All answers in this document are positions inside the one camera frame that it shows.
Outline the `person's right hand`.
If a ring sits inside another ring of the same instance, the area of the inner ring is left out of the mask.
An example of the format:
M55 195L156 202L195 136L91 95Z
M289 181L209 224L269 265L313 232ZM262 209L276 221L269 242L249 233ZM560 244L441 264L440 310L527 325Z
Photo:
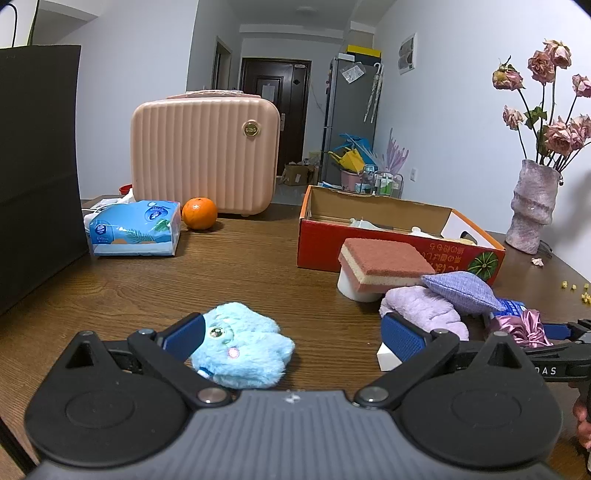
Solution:
M576 419L576 435L580 445L589 451L591 449L591 423L586 402L579 397L573 405L573 416Z

